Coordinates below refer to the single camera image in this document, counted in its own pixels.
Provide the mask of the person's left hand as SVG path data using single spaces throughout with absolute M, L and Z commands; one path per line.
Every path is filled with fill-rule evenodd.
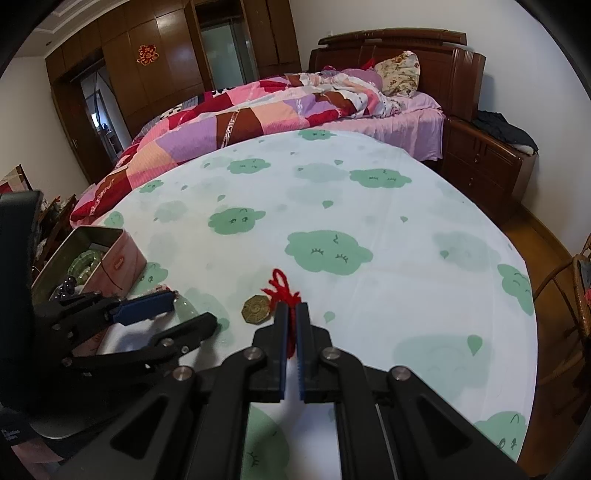
M 12 450 L 21 460 L 31 464 L 58 463 L 63 460 L 41 438 L 27 440 L 13 446 Z

